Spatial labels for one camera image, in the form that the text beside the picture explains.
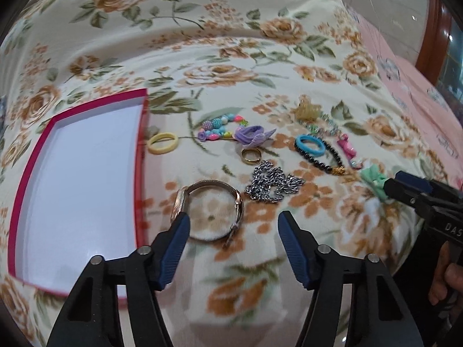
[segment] wristwatch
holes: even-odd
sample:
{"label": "wristwatch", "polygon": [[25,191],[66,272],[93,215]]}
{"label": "wristwatch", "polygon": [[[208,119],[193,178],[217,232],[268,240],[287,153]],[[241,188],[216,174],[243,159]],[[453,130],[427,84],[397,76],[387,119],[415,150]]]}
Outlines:
{"label": "wristwatch", "polygon": [[245,205],[242,200],[240,192],[237,191],[232,186],[228,185],[227,183],[224,183],[218,180],[202,180],[202,181],[198,181],[197,183],[194,183],[193,185],[184,186],[177,192],[177,198],[175,199],[174,207],[172,209],[172,214],[170,215],[170,221],[173,222],[177,218],[178,214],[182,211],[188,214],[187,208],[189,204],[190,193],[204,186],[218,186],[219,188],[225,189],[227,192],[233,195],[233,197],[235,197],[235,210],[236,210],[235,221],[231,224],[230,228],[225,234],[221,233],[220,235],[214,236],[212,238],[210,237],[204,238],[201,236],[193,235],[190,232],[190,237],[192,239],[200,240],[200,241],[216,241],[216,240],[220,240],[228,236],[224,244],[224,247],[228,247],[230,243],[232,242],[231,240],[233,238],[233,235],[235,235],[236,231],[238,231],[239,229],[239,226],[241,224],[241,218],[244,213]]}

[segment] purple bow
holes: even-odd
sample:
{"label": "purple bow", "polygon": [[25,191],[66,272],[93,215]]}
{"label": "purple bow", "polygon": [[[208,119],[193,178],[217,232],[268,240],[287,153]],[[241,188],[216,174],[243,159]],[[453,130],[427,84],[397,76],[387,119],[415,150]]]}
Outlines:
{"label": "purple bow", "polygon": [[235,140],[241,143],[243,148],[252,148],[263,144],[275,132],[276,129],[264,132],[263,127],[260,125],[246,128],[241,126],[235,130]]}

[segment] silver chain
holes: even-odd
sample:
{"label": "silver chain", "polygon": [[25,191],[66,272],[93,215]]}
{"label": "silver chain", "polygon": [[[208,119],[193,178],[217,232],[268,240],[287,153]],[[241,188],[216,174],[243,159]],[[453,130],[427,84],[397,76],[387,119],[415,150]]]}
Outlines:
{"label": "silver chain", "polygon": [[[296,194],[306,181],[292,174],[286,176],[281,167],[274,167],[272,162],[263,160],[252,172],[252,182],[246,186],[245,193],[254,201],[276,204],[284,194]],[[272,186],[276,187],[270,194]]]}

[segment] black beaded bracelet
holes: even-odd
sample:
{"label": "black beaded bracelet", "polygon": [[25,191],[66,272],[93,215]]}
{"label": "black beaded bracelet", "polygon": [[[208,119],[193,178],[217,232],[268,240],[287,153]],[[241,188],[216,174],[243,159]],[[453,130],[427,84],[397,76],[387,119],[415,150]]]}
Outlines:
{"label": "black beaded bracelet", "polygon": [[297,147],[296,141],[294,142],[294,147],[299,154],[301,154],[305,159],[307,159],[309,163],[312,163],[313,165],[315,165],[318,169],[325,171],[327,174],[330,174],[330,175],[338,175],[338,176],[344,175],[344,173],[346,172],[346,169],[344,168],[341,157],[339,156],[337,151],[325,140],[321,140],[321,141],[325,145],[325,148],[331,154],[333,154],[333,157],[336,159],[336,162],[337,162],[337,167],[331,167],[330,165],[319,162],[313,156],[311,156],[310,154],[304,152],[302,149]]}

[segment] pink fabric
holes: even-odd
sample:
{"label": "pink fabric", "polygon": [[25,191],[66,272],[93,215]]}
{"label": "pink fabric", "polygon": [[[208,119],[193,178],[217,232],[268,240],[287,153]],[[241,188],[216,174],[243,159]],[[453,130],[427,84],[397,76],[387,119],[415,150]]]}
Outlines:
{"label": "pink fabric", "polygon": [[407,60],[395,56],[378,29],[358,13],[363,43],[373,55],[381,79],[404,114],[442,161],[450,185],[463,186],[463,129],[443,97]]}

